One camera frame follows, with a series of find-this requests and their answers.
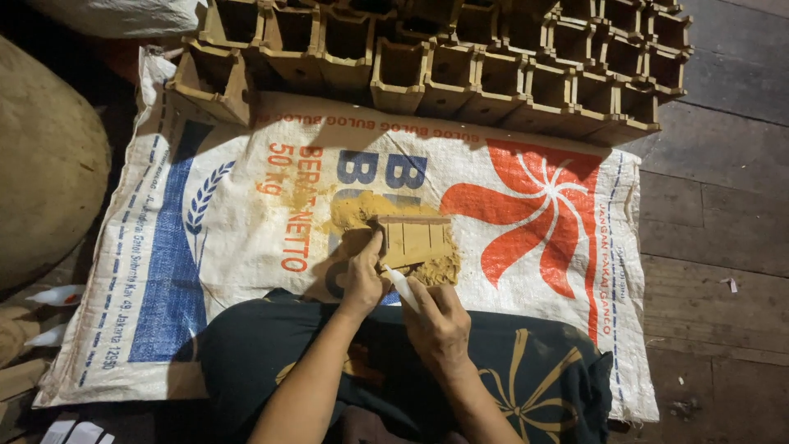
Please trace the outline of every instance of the person's lap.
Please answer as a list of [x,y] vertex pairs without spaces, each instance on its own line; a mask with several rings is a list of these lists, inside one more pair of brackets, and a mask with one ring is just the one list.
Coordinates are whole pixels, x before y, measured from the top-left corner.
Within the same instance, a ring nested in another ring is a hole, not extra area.
[[[336,305],[282,290],[222,312],[201,334],[200,360],[221,430],[243,441],[265,401]],[[516,431],[529,441],[604,442],[610,353],[562,322],[470,311],[469,356]],[[377,307],[354,338],[338,390],[391,432],[435,442],[457,430],[440,387],[406,335],[400,307]]]

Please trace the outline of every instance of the white sack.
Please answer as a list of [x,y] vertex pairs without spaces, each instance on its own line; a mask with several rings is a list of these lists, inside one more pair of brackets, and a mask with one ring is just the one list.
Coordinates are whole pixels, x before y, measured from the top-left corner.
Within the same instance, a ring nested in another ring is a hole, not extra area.
[[164,37],[197,29],[206,0],[27,0],[69,28],[105,39]]
[[[264,94],[249,132],[164,93],[170,63],[140,65],[145,108],[37,405],[204,396],[194,335],[275,287],[334,300],[337,240],[320,227],[332,198],[372,190],[453,215],[467,309],[589,332],[614,352],[611,417],[658,419],[637,315],[636,156],[284,93]],[[314,199],[293,208],[305,184]]]

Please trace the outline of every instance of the forearm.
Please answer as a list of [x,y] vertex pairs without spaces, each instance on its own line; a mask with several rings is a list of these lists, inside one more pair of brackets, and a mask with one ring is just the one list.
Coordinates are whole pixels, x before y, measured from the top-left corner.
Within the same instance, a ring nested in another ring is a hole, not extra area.
[[337,310],[260,414],[248,444],[322,442],[361,318]]
[[522,443],[510,421],[504,417],[485,388],[477,368],[470,360],[439,382],[464,436],[471,444]]

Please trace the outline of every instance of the blue wheat logo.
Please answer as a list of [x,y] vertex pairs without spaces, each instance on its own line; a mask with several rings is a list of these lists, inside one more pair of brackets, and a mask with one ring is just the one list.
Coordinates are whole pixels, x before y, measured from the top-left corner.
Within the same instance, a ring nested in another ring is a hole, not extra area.
[[208,209],[208,203],[211,201],[211,198],[214,196],[214,191],[216,191],[216,187],[219,185],[219,181],[230,172],[230,169],[233,167],[233,165],[235,165],[235,161],[221,164],[211,173],[211,177],[205,179],[203,186],[197,190],[197,195],[192,198],[192,204],[189,208],[189,212],[186,213],[186,231],[194,236],[195,263],[197,264],[198,272],[200,271],[200,266],[203,264],[205,239],[208,238],[208,227],[206,227],[203,236],[203,242],[198,248],[197,235],[203,231],[203,225],[201,222],[203,221],[203,216],[205,216],[205,210]]

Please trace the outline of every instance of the glue bottle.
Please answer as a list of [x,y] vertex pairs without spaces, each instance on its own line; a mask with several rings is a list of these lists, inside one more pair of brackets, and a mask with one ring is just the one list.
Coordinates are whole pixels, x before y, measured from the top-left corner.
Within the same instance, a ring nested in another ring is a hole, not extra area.
[[391,269],[389,265],[383,264],[383,267],[387,269],[389,275],[392,276],[392,283],[394,284],[394,287],[397,288],[397,292],[400,293],[400,296],[406,300],[408,305],[410,305],[414,311],[420,313],[417,298],[413,295],[411,287],[408,286],[406,277],[403,276],[403,274],[399,271]]
[[63,337],[65,336],[65,328],[69,324],[61,324],[51,330],[41,333],[39,336],[32,338],[25,342],[25,345],[32,345],[34,347],[60,347],[63,344]]
[[45,303],[55,307],[66,307],[80,303],[84,291],[84,285],[64,285],[62,287],[53,287],[44,292],[36,293],[27,298],[27,300]]

